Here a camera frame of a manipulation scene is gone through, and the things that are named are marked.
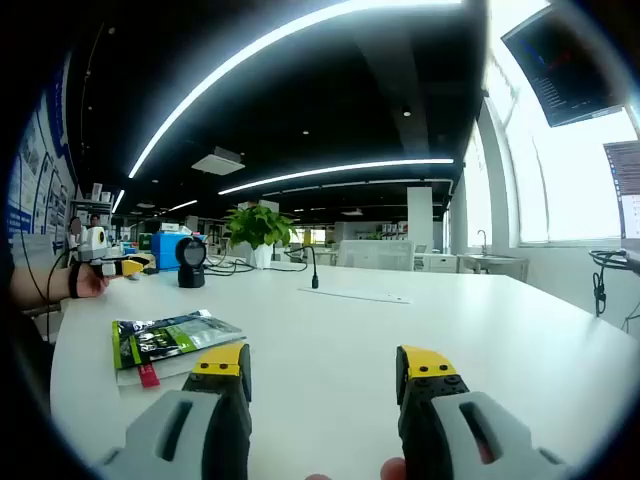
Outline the person's left hand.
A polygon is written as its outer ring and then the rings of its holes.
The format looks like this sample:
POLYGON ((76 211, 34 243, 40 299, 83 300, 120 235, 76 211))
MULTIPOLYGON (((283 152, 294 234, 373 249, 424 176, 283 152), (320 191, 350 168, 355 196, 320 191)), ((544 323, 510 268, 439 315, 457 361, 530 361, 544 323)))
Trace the person's left hand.
POLYGON ((100 296, 108 287, 110 279, 99 276, 92 266, 78 264, 70 277, 73 298, 94 298, 100 296))

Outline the person's right hand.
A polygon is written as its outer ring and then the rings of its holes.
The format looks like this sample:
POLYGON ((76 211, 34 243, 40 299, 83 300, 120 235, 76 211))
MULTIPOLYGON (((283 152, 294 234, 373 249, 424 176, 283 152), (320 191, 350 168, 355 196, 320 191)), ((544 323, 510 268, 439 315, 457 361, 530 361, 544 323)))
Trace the person's right hand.
MULTIPOLYGON (((380 468, 379 477, 381 480, 405 480, 406 462, 404 458, 394 457, 384 462, 380 468)), ((308 475, 305 480, 330 480, 330 477, 320 473, 308 475)))

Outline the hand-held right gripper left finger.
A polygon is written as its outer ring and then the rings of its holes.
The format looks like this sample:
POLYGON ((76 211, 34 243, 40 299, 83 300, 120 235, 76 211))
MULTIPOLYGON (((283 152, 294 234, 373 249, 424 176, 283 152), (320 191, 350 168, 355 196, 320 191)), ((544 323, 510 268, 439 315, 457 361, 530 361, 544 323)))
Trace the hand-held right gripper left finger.
POLYGON ((180 390, 131 423, 125 446, 100 465, 104 479, 246 479, 252 420, 250 346, 206 351, 180 390))

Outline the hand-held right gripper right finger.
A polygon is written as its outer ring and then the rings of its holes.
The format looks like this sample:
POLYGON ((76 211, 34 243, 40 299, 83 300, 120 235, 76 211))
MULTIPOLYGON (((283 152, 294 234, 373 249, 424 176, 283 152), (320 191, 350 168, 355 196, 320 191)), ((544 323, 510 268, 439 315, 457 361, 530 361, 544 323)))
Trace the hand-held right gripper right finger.
POLYGON ((471 391, 443 355, 396 350, 398 434, 408 479, 568 479, 570 467, 532 443, 530 429, 471 391))

